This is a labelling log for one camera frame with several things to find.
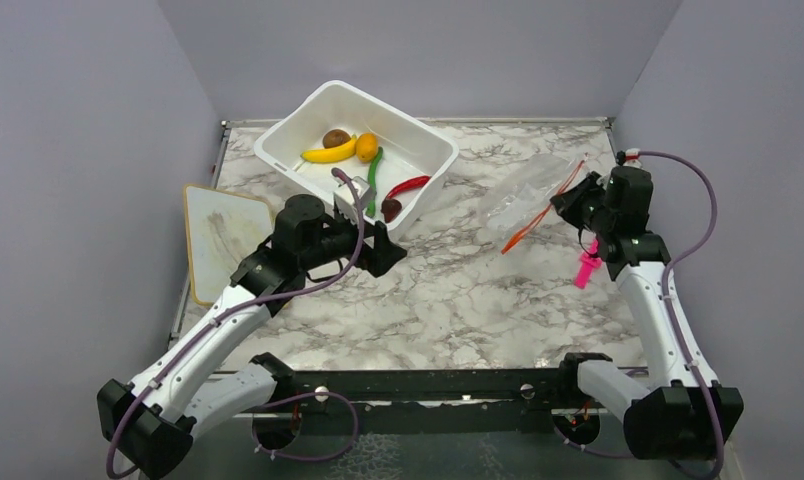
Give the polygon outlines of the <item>clear zip top bag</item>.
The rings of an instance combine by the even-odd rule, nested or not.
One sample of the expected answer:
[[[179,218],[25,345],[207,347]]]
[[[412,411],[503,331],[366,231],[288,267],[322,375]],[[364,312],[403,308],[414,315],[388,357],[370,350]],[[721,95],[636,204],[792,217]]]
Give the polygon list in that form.
[[[552,210],[550,199],[565,192],[586,170],[588,156],[567,159],[538,154],[490,188],[477,215],[487,237],[506,254],[530,235]]]

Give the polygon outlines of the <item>green chili pepper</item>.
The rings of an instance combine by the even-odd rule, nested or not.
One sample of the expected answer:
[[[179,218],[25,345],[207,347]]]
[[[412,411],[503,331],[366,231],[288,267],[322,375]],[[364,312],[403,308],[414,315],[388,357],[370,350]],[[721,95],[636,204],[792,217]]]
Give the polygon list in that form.
[[[375,216],[375,212],[376,212],[376,197],[377,197],[377,194],[378,194],[377,170],[378,170],[378,167],[379,167],[379,165],[381,163],[381,160],[383,159],[383,154],[384,154],[384,149],[381,146],[379,146],[378,149],[377,149],[375,157],[373,158],[373,160],[370,163],[369,170],[368,170],[367,181],[368,181],[368,184],[370,186],[372,196],[370,197],[370,200],[369,200],[369,202],[367,204],[367,207],[365,209],[365,215],[367,217],[369,217],[369,218],[373,218]]]

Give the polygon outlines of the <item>orange citrus fruit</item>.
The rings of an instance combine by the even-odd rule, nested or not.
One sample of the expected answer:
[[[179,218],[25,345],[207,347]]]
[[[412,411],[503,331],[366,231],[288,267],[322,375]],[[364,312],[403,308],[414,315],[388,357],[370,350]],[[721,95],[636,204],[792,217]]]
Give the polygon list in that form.
[[[355,143],[355,155],[362,163],[371,163],[379,152],[379,142],[374,133],[360,135]]]

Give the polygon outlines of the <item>yellow banana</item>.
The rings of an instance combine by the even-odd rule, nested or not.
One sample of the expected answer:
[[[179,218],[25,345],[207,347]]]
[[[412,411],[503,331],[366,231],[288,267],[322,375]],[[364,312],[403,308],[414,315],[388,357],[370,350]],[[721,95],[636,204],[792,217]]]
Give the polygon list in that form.
[[[301,158],[309,163],[330,164],[344,161],[356,154],[357,137],[352,136],[347,142],[332,148],[307,150]]]

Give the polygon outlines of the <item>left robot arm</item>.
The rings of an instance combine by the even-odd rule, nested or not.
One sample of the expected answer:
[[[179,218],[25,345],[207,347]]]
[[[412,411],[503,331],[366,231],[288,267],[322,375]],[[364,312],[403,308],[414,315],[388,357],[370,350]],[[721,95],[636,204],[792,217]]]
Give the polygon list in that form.
[[[207,380],[290,299],[327,288],[353,268],[378,278],[406,254],[384,223],[369,223],[353,204],[339,200],[328,214],[315,196],[289,198],[272,233],[239,263],[191,332],[132,380],[111,379],[98,391],[100,429],[110,443],[107,476],[140,471],[160,479],[204,432],[236,413],[287,406],[290,371],[269,355],[221,381]]]

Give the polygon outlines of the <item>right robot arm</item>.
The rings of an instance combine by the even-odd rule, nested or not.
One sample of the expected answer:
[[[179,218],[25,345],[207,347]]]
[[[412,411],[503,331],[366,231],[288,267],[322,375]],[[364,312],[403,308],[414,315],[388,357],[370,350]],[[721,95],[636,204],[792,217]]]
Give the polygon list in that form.
[[[553,209],[597,240],[597,255],[637,325],[649,378],[640,382],[604,354],[569,353],[555,380],[557,398],[578,407],[593,399],[620,420],[641,460],[719,460],[740,419],[738,389],[723,386],[700,353],[674,288],[672,259],[647,223],[649,172],[616,166],[590,172],[551,199]]]

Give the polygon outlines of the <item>dark red plum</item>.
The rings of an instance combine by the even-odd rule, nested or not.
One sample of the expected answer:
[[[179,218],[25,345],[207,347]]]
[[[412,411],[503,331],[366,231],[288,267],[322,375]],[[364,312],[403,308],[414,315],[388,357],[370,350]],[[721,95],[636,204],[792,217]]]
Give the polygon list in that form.
[[[402,211],[403,206],[396,198],[385,199],[381,203],[381,214],[385,224],[391,223]]]

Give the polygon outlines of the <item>red chili pepper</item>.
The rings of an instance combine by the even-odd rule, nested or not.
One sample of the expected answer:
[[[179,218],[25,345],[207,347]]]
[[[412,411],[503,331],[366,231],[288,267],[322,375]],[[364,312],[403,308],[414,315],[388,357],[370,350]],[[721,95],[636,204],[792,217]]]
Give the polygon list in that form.
[[[431,180],[431,177],[428,175],[422,175],[418,177],[414,177],[408,180],[401,182],[400,184],[394,186],[385,196],[386,200],[395,199],[397,196],[409,192],[423,188],[428,184]]]

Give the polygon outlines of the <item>brown kiwi fruit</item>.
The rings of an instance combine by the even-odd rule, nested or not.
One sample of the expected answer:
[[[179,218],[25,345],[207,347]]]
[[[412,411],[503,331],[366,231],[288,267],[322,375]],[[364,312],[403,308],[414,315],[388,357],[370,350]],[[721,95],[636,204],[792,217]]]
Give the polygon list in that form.
[[[336,148],[351,140],[351,135],[341,129],[329,130],[322,138],[322,145],[325,149]]]

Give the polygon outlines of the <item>white plastic bin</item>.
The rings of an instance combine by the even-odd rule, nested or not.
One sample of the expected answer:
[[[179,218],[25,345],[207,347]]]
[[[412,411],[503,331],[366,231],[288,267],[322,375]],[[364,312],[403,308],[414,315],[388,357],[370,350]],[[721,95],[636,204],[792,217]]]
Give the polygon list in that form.
[[[384,148],[377,167],[376,205],[402,182],[428,176],[422,188],[401,195],[401,212],[388,224],[399,240],[421,215],[437,205],[448,171],[459,155],[457,143],[437,129],[344,81],[332,80],[311,93],[290,115],[255,142],[255,155],[271,166],[298,193],[320,198],[333,207],[341,182],[332,164],[316,164],[301,154],[322,146],[332,129],[349,134],[372,133]]]

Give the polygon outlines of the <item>white cutting board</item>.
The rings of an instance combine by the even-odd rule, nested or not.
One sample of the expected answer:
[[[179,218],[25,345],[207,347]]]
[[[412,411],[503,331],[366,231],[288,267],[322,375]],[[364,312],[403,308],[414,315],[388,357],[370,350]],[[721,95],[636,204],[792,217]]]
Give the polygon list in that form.
[[[184,186],[183,200],[191,297],[210,307],[272,234],[275,210],[262,198],[194,184]]]

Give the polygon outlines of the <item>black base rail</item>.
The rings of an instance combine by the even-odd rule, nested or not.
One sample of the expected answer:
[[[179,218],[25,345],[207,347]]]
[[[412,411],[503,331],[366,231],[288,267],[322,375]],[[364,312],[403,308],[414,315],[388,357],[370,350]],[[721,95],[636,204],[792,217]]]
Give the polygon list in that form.
[[[274,394],[301,400],[249,409],[264,436],[560,432],[590,443],[603,410],[561,386],[554,368],[296,372]]]

